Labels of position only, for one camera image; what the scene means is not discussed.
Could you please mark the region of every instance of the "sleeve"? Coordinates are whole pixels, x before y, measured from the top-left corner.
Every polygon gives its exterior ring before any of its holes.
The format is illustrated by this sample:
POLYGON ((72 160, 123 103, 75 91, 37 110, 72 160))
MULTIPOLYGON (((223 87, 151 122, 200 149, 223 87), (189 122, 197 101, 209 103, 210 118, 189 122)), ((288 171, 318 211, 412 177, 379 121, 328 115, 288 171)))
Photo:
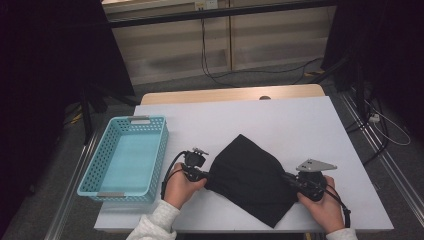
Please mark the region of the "sleeve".
POLYGON ((177 233, 171 225, 180 211, 171 204, 160 200, 159 205, 151 215, 142 215, 137 227, 130 233, 127 240, 139 239, 175 239, 177 233))
POLYGON ((344 228, 327 234, 328 240, 358 240, 355 229, 344 228))

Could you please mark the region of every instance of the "black cloth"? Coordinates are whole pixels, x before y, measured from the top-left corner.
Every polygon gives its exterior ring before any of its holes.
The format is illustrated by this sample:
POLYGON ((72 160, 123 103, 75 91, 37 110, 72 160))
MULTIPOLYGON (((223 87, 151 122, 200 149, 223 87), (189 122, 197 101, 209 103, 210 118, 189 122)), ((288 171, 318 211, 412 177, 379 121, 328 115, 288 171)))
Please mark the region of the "black cloth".
POLYGON ((280 162, 241 134, 218 154, 209 173, 206 189, 272 228, 297 201, 281 177, 285 171, 280 162))

